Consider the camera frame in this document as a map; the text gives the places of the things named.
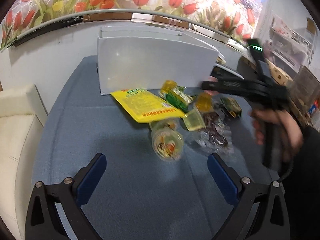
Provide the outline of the person's right hand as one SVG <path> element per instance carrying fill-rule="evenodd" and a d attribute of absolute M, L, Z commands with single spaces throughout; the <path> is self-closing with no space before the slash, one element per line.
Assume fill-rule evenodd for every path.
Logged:
<path fill-rule="evenodd" d="M 264 123 L 266 122 L 280 129 L 280 139 L 283 145 L 282 160 L 284 162 L 289 162 L 298 153 L 303 144 L 303 134 L 289 112 L 286 110 L 254 109 L 251 111 L 251 117 L 253 118 L 255 140 L 258 145 L 265 143 Z"/>

